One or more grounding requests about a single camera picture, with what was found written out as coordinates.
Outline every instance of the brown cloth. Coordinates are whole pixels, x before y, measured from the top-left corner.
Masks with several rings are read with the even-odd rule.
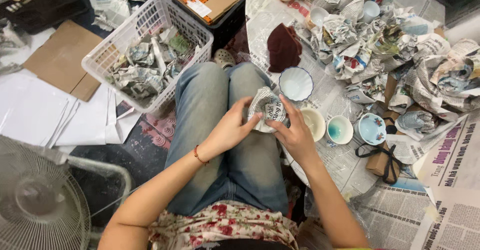
[[[293,27],[278,25],[268,37],[267,47],[270,52],[270,72],[281,73],[300,63],[302,45],[298,42]]]

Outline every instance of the floral top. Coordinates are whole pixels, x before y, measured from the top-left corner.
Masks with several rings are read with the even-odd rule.
[[[297,224],[282,213],[260,210],[232,200],[216,202],[194,216],[163,211],[149,227],[153,249],[192,249],[226,239],[275,241],[298,250]]]

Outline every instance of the bowl with red flower pattern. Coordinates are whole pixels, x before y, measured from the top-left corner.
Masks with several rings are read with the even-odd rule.
[[[378,145],[385,141],[387,130],[385,121],[375,114],[366,113],[353,127],[355,136],[370,145]]]

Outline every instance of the bracelet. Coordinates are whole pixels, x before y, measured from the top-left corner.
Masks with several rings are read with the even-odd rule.
[[[202,160],[200,159],[200,157],[198,157],[198,153],[197,153],[197,147],[198,147],[198,145],[197,145],[197,146],[195,146],[195,149],[194,149],[194,156],[195,156],[195,157],[196,157],[196,158],[197,158],[197,159],[198,159],[198,160],[199,160],[199,161],[200,161],[202,164],[205,164],[205,165],[207,165],[208,163],[210,163],[210,160],[208,160],[208,161],[204,162],[204,161],[202,161]]]

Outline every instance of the fan grille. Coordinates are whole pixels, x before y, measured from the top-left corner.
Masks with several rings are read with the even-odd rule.
[[[0,136],[0,249],[86,249],[87,201],[70,173]]]

